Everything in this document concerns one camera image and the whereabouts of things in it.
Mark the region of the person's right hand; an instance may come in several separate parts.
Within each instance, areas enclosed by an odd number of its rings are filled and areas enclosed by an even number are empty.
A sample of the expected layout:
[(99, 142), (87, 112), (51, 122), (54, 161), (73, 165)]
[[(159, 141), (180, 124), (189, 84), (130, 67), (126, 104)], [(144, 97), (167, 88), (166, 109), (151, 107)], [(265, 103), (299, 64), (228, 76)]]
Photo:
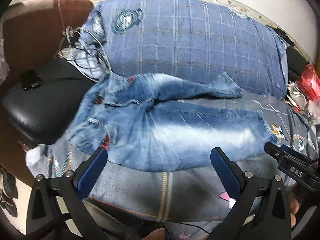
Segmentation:
[(290, 202), (290, 219), (291, 227), (293, 228), (296, 224), (296, 214), (299, 211), (300, 205), (296, 198), (292, 198)]

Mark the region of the person's left hand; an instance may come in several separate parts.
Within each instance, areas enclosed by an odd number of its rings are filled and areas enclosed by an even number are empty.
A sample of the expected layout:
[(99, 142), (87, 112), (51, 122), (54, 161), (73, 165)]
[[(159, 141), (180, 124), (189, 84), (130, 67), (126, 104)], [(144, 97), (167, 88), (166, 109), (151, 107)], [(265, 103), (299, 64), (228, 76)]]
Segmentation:
[(166, 233), (164, 228), (156, 229), (146, 237), (144, 237), (142, 240), (165, 240), (165, 234)]

